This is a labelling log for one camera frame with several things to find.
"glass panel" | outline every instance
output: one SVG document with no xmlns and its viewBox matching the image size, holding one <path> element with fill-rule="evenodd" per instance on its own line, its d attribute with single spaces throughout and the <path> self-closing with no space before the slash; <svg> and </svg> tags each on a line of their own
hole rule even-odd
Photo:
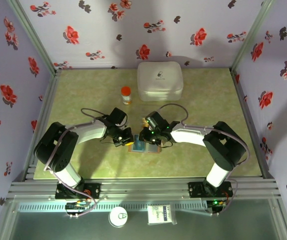
<svg viewBox="0 0 287 240">
<path fill-rule="evenodd" d="M 176 211 L 177 224 L 147 225 L 148 213 L 128 212 L 127 223 L 116 228 L 108 212 L 78 219 L 65 213 L 19 212 L 12 238 L 29 240 L 267 240 L 278 239 L 267 200 L 235 200 L 221 216 Z"/>
</svg>

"white round object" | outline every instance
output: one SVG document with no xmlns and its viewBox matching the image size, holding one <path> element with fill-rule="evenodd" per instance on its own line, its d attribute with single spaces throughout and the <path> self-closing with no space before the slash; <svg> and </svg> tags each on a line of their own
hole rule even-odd
<svg viewBox="0 0 287 240">
<path fill-rule="evenodd" d="M 121 206 L 116 206 L 109 213 L 109 223 L 116 228 L 123 227 L 127 222 L 127 219 L 127 211 Z"/>
</svg>

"black bracket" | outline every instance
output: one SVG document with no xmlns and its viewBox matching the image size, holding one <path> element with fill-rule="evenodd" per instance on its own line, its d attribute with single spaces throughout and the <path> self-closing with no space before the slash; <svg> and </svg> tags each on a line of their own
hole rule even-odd
<svg viewBox="0 0 287 240">
<path fill-rule="evenodd" d="M 191 198 L 226 198 L 226 193 L 229 198 L 233 196 L 232 184 L 229 181 L 224 181 L 212 194 L 205 190 L 202 181 L 188 182 L 188 191 Z"/>
<path fill-rule="evenodd" d="M 99 199 L 101 184 L 100 183 L 83 183 L 76 187 L 76 190 L 85 192 L 92 196 L 94 199 Z M 76 193 L 69 190 L 61 183 L 57 183 L 57 189 L 55 192 L 55 199 L 87 199 L 85 195 Z"/>
</svg>

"orange bottle cap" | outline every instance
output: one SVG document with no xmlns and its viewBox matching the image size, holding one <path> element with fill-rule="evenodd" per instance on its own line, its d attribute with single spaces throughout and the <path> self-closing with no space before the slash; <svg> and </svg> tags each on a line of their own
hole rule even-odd
<svg viewBox="0 0 287 240">
<path fill-rule="evenodd" d="M 121 94 L 123 96 L 129 96 L 130 93 L 131 93 L 130 87 L 124 86 L 124 87 L 121 88 Z"/>
</svg>

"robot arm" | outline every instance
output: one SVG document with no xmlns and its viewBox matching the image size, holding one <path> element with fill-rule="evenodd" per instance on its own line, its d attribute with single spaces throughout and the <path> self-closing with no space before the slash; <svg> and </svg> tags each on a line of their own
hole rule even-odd
<svg viewBox="0 0 287 240">
<path fill-rule="evenodd" d="M 96 117 L 93 123 L 66 127 L 59 122 L 54 122 L 33 153 L 46 165 L 45 169 L 49 167 L 63 183 L 74 189 L 82 188 L 78 186 L 82 185 L 83 179 L 70 164 L 75 146 L 91 139 L 105 137 L 111 137 L 116 147 L 132 144 L 134 137 L 131 128 L 123 127 L 126 124 L 125 117 L 126 114 L 123 111 L 115 108 L 110 115 Z"/>
<path fill-rule="evenodd" d="M 216 193 L 246 151 L 244 147 L 246 144 L 222 121 L 213 127 L 186 126 L 179 121 L 169 124 L 156 111 L 150 113 L 145 119 L 149 127 L 144 127 L 141 131 L 139 135 L 141 141 L 158 146 L 162 142 L 191 143 L 208 149 L 215 163 L 203 185 L 204 191 L 210 196 Z"/>
</svg>

